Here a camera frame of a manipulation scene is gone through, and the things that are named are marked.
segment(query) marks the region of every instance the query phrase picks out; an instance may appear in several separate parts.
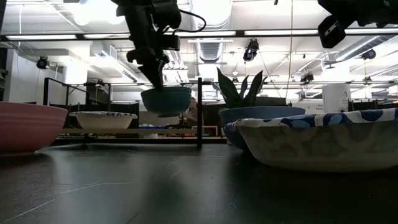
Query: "bowl rim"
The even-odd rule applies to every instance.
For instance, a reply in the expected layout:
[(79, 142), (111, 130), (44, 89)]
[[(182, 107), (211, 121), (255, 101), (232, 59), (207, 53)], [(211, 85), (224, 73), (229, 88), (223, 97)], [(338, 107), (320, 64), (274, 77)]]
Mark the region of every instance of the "bowl rim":
[(121, 113), (121, 112), (112, 112), (112, 111), (76, 111), (69, 113), (69, 116), (76, 116), (78, 114), (98, 114), (105, 116), (132, 116), (133, 119), (137, 119), (138, 116), (132, 113)]
[(37, 105), (37, 104), (30, 104), (30, 103), (14, 103), (14, 102), (4, 102), (4, 101), (0, 101), (0, 105), (3, 104), (9, 104), (9, 105), (24, 105), (26, 107), (30, 106), (30, 107), (43, 107), (43, 108), (51, 108), (51, 110), (62, 110), (65, 112), (68, 112), (68, 110), (64, 109), (64, 108), (59, 108), (56, 106), (47, 106), (47, 105)]

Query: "black pole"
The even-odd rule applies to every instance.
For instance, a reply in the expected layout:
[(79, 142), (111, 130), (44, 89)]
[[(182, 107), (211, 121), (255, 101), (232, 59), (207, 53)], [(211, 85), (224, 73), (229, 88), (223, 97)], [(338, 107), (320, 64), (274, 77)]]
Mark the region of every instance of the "black pole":
[(202, 95), (202, 82), (201, 82), (201, 77), (198, 78), (198, 132), (197, 132), (197, 136), (198, 136), (198, 149), (201, 149), (201, 145), (202, 145), (202, 136), (201, 136), (201, 129), (202, 129), (202, 104), (201, 104), (201, 95)]
[(86, 92), (86, 105), (90, 105), (90, 94)]
[(69, 105), (69, 86), (67, 86), (67, 96), (65, 97), (65, 106)]
[(49, 104), (49, 79), (44, 78), (43, 105), (45, 106)]
[(112, 86), (108, 84), (108, 112), (111, 111), (111, 94), (112, 94)]

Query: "person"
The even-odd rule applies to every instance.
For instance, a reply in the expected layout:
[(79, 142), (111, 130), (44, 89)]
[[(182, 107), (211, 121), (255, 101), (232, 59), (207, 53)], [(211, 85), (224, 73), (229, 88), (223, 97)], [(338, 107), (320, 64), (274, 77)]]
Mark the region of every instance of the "person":
[(188, 111), (185, 112), (184, 117), (187, 123), (191, 126), (198, 125), (198, 107), (197, 101), (194, 97), (191, 98), (191, 102), (188, 107)]

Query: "plant leaf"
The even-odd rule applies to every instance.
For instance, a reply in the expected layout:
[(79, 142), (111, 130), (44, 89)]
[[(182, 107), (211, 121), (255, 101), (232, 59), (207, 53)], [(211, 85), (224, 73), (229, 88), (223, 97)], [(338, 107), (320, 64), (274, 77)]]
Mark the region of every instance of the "plant leaf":
[(216, 91), (219, 91), (219, 93), (221, 93), (221, 96), (223, 96), (225, 103), (227, 103), (227, 99), (226, 99), (225, 95), (223, 94), (223, 92), (221, 91), (220, 87), (213, 82), (211, 83), (211, 85)]
[(238, 91), (236, 90), (235, 84), (228, 77), (224, 76), (219, 68), (217, 68), (218, 72), (218, 83), (220, 84), (221, 92), (226, 97), (227, 105), (231, 108), (233, 105), (238, 104), (242, 101), (239, 96)]
[(244, 80), (242, 82), (241, 92), (239, 93), (239, 96), (241, 96), (241, 99), (243, 99), (244, 92), (246, 92), (246, 90), (248, 88), (248, 78), (249, 78), (249, 75), (246, 76), (246, 78), (244, 78)]
[(256, 96), (257, 92), (259, 91), (259, 88), (262, 83), (262, 71), (259, 72), (253, 79), (253, 82), (251, 83), (249, 93), (246, 95), (244, 98), (244, 101), (248, 103), (249, 106), (255, 106), (256, 105)]
[(264, 82), (266, 82), (266, 79), (267, 79), (267, 78), (268, 78), (268, 76), (262, 79), (262, 82), (261, 82), (261, 85), (260, 85), (260, 87), (259, 87), (259, 90), (257, 91), (257, 94), (259, 94), (259, 93), (261, 92), (262, 86), (264, 85)]

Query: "teal bowl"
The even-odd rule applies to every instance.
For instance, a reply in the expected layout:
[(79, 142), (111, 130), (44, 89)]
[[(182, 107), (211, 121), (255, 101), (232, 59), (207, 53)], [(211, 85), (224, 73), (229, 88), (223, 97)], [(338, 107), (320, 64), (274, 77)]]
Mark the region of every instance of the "teal bowl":
[(142, 101), (147, 111), (158, 114), (161, 118), (179, 116), (186, 111), (191, 102), (192, 90), (187, 87), (169, 86), (162, 91), (150, 89), (141, 92)]

